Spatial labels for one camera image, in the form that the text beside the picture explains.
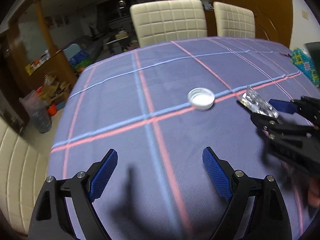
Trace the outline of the grey plastic bag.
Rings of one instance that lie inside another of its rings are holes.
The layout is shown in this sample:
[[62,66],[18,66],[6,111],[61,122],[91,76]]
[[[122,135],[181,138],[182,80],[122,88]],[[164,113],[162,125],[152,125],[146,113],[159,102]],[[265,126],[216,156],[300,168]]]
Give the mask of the grey plastic bag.
[[47,133],[51,130],[52,121],[47,113],[47,108],[35,90],[24,98],[19,98],[19,102],[28,113],[34,127],[40,133]]

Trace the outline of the cream quilted chair near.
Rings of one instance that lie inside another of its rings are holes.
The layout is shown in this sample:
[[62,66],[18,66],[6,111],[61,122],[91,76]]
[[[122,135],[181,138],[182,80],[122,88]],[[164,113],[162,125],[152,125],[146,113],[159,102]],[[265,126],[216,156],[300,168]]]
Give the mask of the cream quilted chair near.
[[1,212],[27,235],[33,208],[47,178],[49,155],[36,150],[1,119]]

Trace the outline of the wooden cabinet divider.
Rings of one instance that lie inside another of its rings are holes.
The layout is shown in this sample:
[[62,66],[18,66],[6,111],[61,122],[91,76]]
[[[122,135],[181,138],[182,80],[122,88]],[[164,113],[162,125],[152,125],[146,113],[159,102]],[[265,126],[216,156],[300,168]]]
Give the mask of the wooden cabinet divider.
[[55,76],[60,82],[70,83],[72,88],[78,79],[63,50],[59,50],[53,57],[37,68],[31,76],[27,74],[23,78],[23,82],[27,86],[23,89],[23,95],[26,96],[32,90],[37,90],[41,87],[44,84],[46,75]]

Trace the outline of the orange bucket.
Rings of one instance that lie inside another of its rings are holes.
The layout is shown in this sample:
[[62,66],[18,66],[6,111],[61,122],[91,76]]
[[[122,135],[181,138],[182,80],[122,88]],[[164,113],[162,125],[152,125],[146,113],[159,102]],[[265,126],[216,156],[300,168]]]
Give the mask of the orange bucket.
[[54,116],[57,113],[57,107],[55,103],[52,103],[48,108],[47,112],[49,116]]

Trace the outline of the silver foil wrapper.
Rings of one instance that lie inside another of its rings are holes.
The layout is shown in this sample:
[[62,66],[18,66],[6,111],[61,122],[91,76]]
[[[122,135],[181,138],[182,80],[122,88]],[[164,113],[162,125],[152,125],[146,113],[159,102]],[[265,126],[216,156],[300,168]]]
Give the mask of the silver foil wrapper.
[[246,91],[240,96],[238,101],[252,113],[258,113],[276,119],[279,116],[277,110],[264,100],[251,86],[247,86]]

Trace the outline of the colourful shopping bag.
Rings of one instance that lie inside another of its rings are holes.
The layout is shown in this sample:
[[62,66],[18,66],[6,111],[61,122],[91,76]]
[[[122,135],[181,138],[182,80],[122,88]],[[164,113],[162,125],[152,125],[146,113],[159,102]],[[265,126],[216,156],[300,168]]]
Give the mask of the colourful shopping bag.
[[80,75],[85,68],[92,64],[92,60],[89,57],[89,54],[84,50],[80,50],[73,57],[70,58],[69,63],[75,74]]

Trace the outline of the cardboard boxes pile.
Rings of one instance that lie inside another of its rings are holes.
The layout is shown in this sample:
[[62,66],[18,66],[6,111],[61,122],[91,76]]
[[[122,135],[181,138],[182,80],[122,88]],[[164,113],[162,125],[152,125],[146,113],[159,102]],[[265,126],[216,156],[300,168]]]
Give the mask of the cardboard boxes pile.
[[40,98],[47,106],[52,103],[58,105],[67,101],[71,91],[70,88],[70,83],[66,81],[60,82],[56,76],[45,75]]

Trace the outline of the purple plaid tablecloth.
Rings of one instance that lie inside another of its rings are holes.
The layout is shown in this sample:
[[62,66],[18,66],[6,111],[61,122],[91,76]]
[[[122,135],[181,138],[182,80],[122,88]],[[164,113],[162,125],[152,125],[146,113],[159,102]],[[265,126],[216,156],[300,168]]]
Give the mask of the purple plaid tablecloth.
[[[73,177],[109,149],[118,165],[93,205],[112,239],[207,239],[227,202],[202,162],[211,147],[248,176],[275,177],[298,239],[314,218],[309,178],[267,152],[264,133],[239,102],[247,86],[265,100],[319,97],[279,43],[205,37],[143,47],[86,68],[57,128],[48,173]],[[190,105],[197,87],[215,94]]]

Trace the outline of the white bottle cap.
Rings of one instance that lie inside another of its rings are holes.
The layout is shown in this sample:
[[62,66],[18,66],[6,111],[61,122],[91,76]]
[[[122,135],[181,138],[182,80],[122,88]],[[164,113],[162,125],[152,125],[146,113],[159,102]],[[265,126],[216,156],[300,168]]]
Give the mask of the white bottle cap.
[[187,98],[196,110],[206,111],[213,106],[215,94],[207,88],[197,87],[188,93]]

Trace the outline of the green patterned mat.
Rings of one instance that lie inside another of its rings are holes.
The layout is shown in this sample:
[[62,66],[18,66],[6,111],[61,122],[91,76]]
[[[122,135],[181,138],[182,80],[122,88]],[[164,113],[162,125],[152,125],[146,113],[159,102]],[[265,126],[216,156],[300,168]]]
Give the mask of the green patterned mat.
[[291,62],[315,85],[319,88],[319,75],[315,64],[310,56],[299,48],[295,48],[291,54]]

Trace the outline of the dark coffee table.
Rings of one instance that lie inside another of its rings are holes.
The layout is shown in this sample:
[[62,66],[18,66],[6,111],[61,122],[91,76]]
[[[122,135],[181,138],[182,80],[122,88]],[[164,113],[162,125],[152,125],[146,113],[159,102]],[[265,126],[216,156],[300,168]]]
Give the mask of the dark coffee table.
[[112,55],[117,55],[139,48],[139,43],[135,33],[121,33],[107,38],[104,41],[104,48]]

